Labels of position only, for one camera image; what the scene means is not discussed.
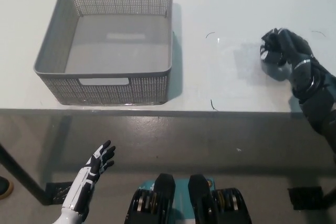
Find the robot finger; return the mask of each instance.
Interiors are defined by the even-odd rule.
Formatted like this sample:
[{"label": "robot finger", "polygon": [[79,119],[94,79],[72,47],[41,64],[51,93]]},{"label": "robot finger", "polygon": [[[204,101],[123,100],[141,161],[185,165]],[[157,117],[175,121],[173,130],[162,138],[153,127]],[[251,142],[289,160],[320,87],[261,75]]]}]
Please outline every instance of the robot finger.
[{"label": "robot finger", "polygon": [[290,56],[298,53],[291,35],[292,32],[285,28],[280,29],[278,33],[278,41],[280,43],[282,52],[285,55]]},{"label": "robot finger", "polygon": [[113,158],[114,156],[114,150],[115,146],[109,148],[108,150],[105,150],[103,154],[101,155],[101,161],[102,164],[104,165],[109,159]]},{"label": "robot finger", "polygon": [[95,158],[100,157],[104,151],[106,150],[106,148],[108,148],[111,144],[111,140],[107,140],[105,143],[103,143],[94,153]]},{"label": "robot finger", "polygon": [[102,174],[103,172],[105,172],[107,170],[107,168],[109,168],[112,165],[114,165],[114,161],[113,160],[107,162],[106,164],[103,165],[102,168],[100,168],[99,173]]}]

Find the table leg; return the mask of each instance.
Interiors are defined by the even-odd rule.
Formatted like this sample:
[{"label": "table leg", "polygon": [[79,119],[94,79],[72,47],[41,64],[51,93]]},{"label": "table leg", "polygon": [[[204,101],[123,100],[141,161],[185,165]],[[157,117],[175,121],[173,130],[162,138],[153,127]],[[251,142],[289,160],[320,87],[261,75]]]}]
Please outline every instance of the table leg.
[{"label": "table leg", "polygon": [[0,145],[0,163],[42,204],[51,205],[52,199],[46,192],[22,169],[13,157]]}]

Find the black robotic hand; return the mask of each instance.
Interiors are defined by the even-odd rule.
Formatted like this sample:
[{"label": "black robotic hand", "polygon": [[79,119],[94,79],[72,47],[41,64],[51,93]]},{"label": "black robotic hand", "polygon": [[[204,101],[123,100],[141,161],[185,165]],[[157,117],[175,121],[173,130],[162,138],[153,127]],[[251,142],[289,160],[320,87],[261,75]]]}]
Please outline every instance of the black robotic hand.
[{"label": "black robotic hand", "polygon": [[322,134],[336,153],[336,77],[315,58],[306,40],[288,29],[266,33],[260,47],[261,60],[291,65],[289,81],[293,95],[315,131]]}]

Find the small black object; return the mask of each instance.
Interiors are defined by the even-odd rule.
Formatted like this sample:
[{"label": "small black object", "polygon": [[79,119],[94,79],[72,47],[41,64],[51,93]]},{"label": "small black object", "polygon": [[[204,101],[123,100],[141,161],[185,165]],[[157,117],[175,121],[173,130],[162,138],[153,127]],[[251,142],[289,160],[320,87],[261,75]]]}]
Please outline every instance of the small black object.
[{"label": "small black object", "polygon": [[153,190],[138,189],[132,198],[125,224],[168,223],[175,194],[175,181],[170,174],[160,174]]},{"label": "small black object", "polygon": [[51,205],[63,204],[71,185],[72,182],[47,183],[46,194],[51,198]]},{"label": "small black object", "polygon": [[323,191],[320,186],[288,189],[294,210],[320,210],[325,208]]}]

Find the gray plastic basket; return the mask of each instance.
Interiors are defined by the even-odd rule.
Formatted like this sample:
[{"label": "gray plastic basket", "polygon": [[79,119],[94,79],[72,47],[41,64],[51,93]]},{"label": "gray plastic basket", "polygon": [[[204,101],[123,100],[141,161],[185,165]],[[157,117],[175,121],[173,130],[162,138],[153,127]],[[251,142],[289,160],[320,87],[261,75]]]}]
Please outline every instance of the gray plastic basket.
[{"label": "gray plastic basket", "polygon": [[58,0],[34,69],[66,105],[162,104],[173,0]]}]

